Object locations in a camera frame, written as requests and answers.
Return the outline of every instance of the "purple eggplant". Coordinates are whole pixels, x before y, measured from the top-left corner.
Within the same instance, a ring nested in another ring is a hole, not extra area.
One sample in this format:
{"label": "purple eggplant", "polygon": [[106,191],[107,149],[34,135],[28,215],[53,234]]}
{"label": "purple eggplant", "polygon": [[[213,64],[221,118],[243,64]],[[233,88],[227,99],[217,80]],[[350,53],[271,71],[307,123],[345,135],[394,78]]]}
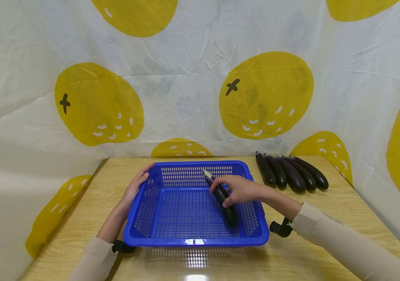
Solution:
{"label": "purple eggplant", "polygon": [[291,159],[303,166],[310,174],[315,178],[315,181],[317,183],[317,187],[322,190],[326,190],[329,187],[328,180],[325,178],[325,175],[322,174],[322,172],[319,171],[319,169],[315,168],[313,165],[310,163],[307,163],[306,161],[299,159],[296,156],[291,156]]}
{"label": "purple eggplant", "polygon": [[286,173],[287,182],[292,190],[295,192],[303,192],[306,190],[306,183],[301,177],[300,172],[298,172],[291,163],[281,157],[275,157],[275,161],[280,164]]}
{"label": "purple eggplant", "polygon": [[261,173],[262,181],[265,185],[270,187],[276,187],[276,178],[272,170],[269,167],[269,163],[265,159],[264,155],[256,151],[256,163]]}
{"label": "purple eggplant", "polygon": [[306,170],[303,166],[295,162],[294,160],[290,159],[289,157],[283,156],[283,159],[285,159],[287,162],[291,163],[292,166],[294,166],[295,169],[300,173],[301,177],[303,177],[304,182],[306,183],[306,189],[309,191],[313,191],[317,187],[317,183],[315,181],[315,178],[312,176],[312,174]]}
{"label": "purple eggplant", "polygon": [[276,178],[276,183],[280,189],[283,189],[287,185],[286,173],[283,168],[275,161],[274,157],[271,155],[264,154],[267,162],[269,163],[270,168],[272,169],[273,174]]}
{"label": "purple eggplant", "polygon": [[[215,180],[215,178],[212,176],[212,174],[206,170],[203,170],[203,177],[205,177],[206,182],[208,183],[209,187],[211,187],[212,182]],[[223,202],[225,199],[227,199],[230,195],[228,192],[223,188],[222,184],[218,184],[216,189],[214,189],[214,192],[212,192],[219,201],[220,207],[223,210],[223,214],[225,216],[225,220],[229,224],[230,227],[234,228],[237,225],[237,213],[234,205],[231,205],[227,208],[223,207]]]}

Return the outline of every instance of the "wooden table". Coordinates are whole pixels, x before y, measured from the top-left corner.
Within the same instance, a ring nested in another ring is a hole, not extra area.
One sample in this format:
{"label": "wooden table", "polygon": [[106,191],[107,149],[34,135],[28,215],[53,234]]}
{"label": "wooden table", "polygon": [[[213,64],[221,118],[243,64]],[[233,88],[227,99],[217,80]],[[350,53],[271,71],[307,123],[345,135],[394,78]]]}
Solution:
{"label": "wooden table", "polygon": [[[242,160],[254,180],[262,183],[254,157],[215,157],[202,160]],[[322,157],[303,157],[328,178],[327,192],[317,190],[295,194],[282,192],[298,201],[307,201],[346,225],[365,234],[400,258],[400,243],[366,206],[333,166]],[[83,249],[97,234],[111,209],[138,170],[150,162],[173,159],[110,158],[97,170],[62,223],[53,232],[22,278],[22,281],[66,280],[80,259]],[[282,216],[264,205],[268,224]],[[133,254],[120,254],[108,280],[127,281],[212,281],[212,280],[358,280],[322,248],[296,233],[288,238],[271,234],[266,245],[248,248],[137,248]]]}

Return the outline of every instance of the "right hand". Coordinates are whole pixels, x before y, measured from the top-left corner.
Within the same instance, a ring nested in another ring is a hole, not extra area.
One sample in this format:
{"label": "right hand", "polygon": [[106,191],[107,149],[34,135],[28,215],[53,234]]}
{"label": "right hand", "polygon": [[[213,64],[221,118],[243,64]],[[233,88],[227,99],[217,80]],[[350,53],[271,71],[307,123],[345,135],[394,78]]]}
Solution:
{"label": "right hand", "polygon": [[223,202],[224,208],[236,203],[247,203],[255,200],[261,201],[266,189],[266,186],[262,184],[255,183],[238,175],[227,174],[216,178],[211,184],[209,192],[213,192],[218,184],[224,183],[228,184],[227,192],[233,190],[232,194]]}

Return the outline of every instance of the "hand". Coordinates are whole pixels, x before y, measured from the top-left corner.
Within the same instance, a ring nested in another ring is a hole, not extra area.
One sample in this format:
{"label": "hand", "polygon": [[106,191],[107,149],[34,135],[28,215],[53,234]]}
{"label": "hand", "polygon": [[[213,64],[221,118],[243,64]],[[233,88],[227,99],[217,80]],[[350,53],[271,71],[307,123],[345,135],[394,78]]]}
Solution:
{"label": "hand", "polygon": [[130,205],[133,203],[133,200],[135,199],[136,195],[138,194],[139,191],[139,186],[149,178],[149,170],[155,165],[155,163],[151,163],[144,168],[140,169],[139,172],[136,174],[136,176],[130,181],[130,184],[128,185],[127,189],[124,192],[124,195],[122,196],[122,199],[120,201],[125,204],[127,207],[130,207]]}
{"label": "hand", "polygon": [[223,177],[216,178],[211,184],[209,192],[213,192],[218,184],[228,184],[227,192],[233,190],[230,197],[225,199],[223,207],[229,207],[236,203],[246,203],[254,200],[260,201],[263,198],[263,194],[267,189],[266,186],[255,183],[254,181],[247,180],[241,176],[236,175],[224,175]]}

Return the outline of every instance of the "white backdrop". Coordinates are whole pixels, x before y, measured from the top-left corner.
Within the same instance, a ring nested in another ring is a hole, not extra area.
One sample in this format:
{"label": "white backdrop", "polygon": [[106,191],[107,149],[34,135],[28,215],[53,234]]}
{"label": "white backdrop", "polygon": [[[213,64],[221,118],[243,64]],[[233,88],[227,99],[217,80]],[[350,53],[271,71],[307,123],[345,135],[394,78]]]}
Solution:
{"label": "white backdrop", "polygon": [[400,1],[136,2],[0,0],[0,280],[107,157],[324,155],[400,239]]}

